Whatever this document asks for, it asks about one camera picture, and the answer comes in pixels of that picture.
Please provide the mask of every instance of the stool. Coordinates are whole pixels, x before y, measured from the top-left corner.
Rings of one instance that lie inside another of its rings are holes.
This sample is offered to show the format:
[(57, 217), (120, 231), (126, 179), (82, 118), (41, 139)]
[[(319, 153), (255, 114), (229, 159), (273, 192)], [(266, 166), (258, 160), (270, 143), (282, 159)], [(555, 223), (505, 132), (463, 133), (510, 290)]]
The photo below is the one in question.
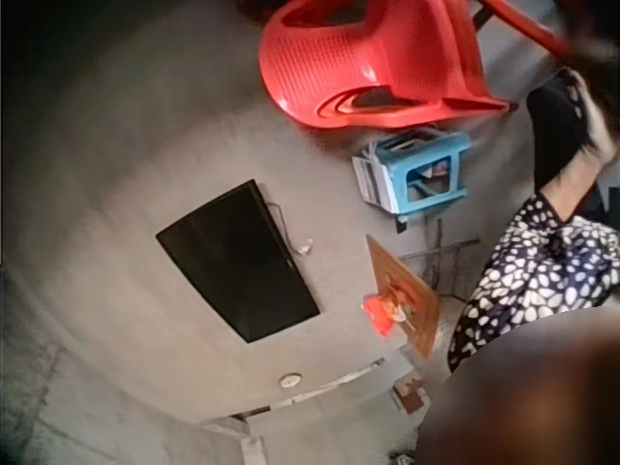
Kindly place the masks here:
[[(366, 202), (396, 216), (400, 223), (425, 208), (467, 195), (458, 187), (460, 155), (471, 146), (462, 131), (420, 127), (368, 144), (353, 159)], [(439, 192), (433, 184), (445, 184)]]

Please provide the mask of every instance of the wall-mounted tv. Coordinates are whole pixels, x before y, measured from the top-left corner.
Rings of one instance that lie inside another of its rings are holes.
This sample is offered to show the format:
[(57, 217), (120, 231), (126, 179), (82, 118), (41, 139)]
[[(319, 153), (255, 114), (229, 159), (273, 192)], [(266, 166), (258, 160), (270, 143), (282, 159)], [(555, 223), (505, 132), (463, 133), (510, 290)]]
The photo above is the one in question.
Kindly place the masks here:
[(254, 179), (156, 237), (196, 291), (246, 342), (319, 315)]

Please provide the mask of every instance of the metal rod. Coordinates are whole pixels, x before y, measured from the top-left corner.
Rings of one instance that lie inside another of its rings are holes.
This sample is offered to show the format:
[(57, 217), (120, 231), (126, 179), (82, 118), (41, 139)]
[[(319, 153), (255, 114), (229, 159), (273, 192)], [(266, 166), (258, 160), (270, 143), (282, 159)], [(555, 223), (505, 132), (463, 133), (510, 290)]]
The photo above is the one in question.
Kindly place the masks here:
[(482, 27), (493, 17), (493, 11), (486, 5), (482, 5), (482, 8), (474, 15), (474, 27), (476, 32), (480, 31)]
[(451, 245), (445, 245), (443, 247), (435, 247), (434, 249), (428, 249), (428, 250), (423, 250), (421, 252), (415, 252), (413, 254), (407, 254), (407, 255), (401, 255), (400, 257), (398, 257), (400, 260), (411, 260), (411, 259), (417, 259), (419, 257), (425, 257), (427, 255), (432, 255), (432, 254), (439, 254), (442, 252), (446, 252), (448, 250), (452, 250), (452, 249), (458, 249), (461, 247), (467, 247), (469, 245), (476, 245), (476, 244), (480, 244), (481, 240), (480, 239), (467, 239), (467, 240), (463, 240), (461, 242), (454, 242)]

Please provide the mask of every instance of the television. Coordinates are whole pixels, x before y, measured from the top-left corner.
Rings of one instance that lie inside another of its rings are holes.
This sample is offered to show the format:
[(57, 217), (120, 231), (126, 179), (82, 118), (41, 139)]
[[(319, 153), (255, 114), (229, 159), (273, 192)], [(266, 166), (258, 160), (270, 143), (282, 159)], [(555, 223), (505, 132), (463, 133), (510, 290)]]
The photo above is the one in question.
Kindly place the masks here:
[(156, 237), (202, 298), (248, 343), (320, 313), (254, 179)]

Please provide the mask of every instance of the gray wall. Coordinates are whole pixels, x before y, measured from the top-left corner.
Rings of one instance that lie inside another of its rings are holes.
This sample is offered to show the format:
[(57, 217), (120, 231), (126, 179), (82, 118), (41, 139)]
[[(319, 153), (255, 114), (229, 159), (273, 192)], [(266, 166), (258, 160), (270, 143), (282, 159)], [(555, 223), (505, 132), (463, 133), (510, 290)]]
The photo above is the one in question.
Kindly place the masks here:
[(138, 402), (53, 340), (14, 288), (2, 297), (2, 463), (244, 463), (236, 439)]
[[(444, 243), (480, 237), (465, 293), (531, 194), (526, 112), (476, 120), (462, 165), (469, 197), (396, 235), (357, 191), (349, 157), (368, 132), (310, 131), (282, 115), (262, 88), (260, 27), (233, 1), (76, 8), (80, 21), (44, 16), (48, 33), (24, 47), (5, 93), (5, 267), (71, 353), (177, 418), (254, 409), (391, 353), (402, 334), (381, 339), (358, 307), (375, 291), (365, 234), (414, 252), (437, 245), (426, 225), (441, 216)], [(540, 81), (536, 46), (498, 21), (479, 38), (497, 95), (519, 99)], [(296, 262), (322, 310), (252, 345), (155, 240), (249, 178), (282, 205), (293, 241), (314, 239)], [(278, 379), (291, 371), (303, 382), (284, 392)]]

